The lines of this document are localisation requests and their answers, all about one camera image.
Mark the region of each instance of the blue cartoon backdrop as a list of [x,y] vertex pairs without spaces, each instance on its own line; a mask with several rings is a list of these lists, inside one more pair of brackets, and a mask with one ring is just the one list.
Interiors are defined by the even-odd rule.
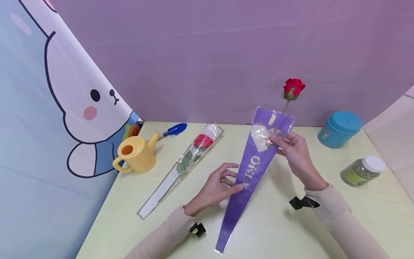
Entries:
[[0,257],[74,258],[138,116],[48,0],[0,3]]

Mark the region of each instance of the black clip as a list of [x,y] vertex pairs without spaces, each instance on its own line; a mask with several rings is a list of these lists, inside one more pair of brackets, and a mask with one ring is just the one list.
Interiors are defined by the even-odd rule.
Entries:
[[203,223],[200,223],[198,225],[197,223],[194,223],[194,225],[190,227],[189,231],[190,233],[193,233],[198,237],[201,237],[204,233],[207,232],[207,230],[203,226]]
[[289,203],[295,210],[300,210],[303,207],[317,208],[320,206],[319,203],[306,196],[302,200],[299,200],[299,198],[295,196]]

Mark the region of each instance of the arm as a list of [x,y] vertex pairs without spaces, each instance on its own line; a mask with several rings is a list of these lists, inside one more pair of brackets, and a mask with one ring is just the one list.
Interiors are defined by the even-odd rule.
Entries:
[[167,219],[125,257],[126,259],[164,258],[185,236],[195,223],[196,215],[206,207],[218,204],[232,194],[243,190],[242,184],[234,185],[227,176],[236,177],[228,170],[238,164],[224,163],[212,172],[200,192],[185,206],[175,209]]
[[339,191],[325,182],[313,166],[303,137],[290,131],[285,138],[270,134],[269,139],[281,148],[278,154],[286,157],[292,173],[304,184],[306,196],[320,204],[313,212],[349,258],[389,258],[352,214]]
[[305,192],[307,197],[320,204],[313,212],[348,258],[389,258],[380,244],[352,214],[351,207],[335,186],[329,184],[322,191],[305,189]]
[[167,219],[125,257],[126,259],[164,258],[185,236],[195,223],[195,217],[184,213],[184,207],[175,209]]

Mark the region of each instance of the orange object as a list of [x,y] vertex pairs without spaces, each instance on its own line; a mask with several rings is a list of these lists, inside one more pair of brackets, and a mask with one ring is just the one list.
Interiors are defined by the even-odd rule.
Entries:
[[[125,139],[118,147],[118,157],[112,162],[115,169],[122,173],[135,170],[137,173],[145,173],[155,165],[156,157],[154,148],[158,141],[159,133],[155,133],[150,140],[145,141],[139,136]],[[123,168],[118,163],[124,160],[130,166]]]
[[140,130],[141,128],[137,124],[132,125],[128,131],[128,137],[138,136]]

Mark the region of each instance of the teal container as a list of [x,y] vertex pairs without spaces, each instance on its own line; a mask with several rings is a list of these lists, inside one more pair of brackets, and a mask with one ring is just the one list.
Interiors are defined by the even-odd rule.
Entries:
[[356,135],[362,127],[362,120],[349,111],[337,111],[329,116],[318,133],[319,141],[329,148],[340,148]]

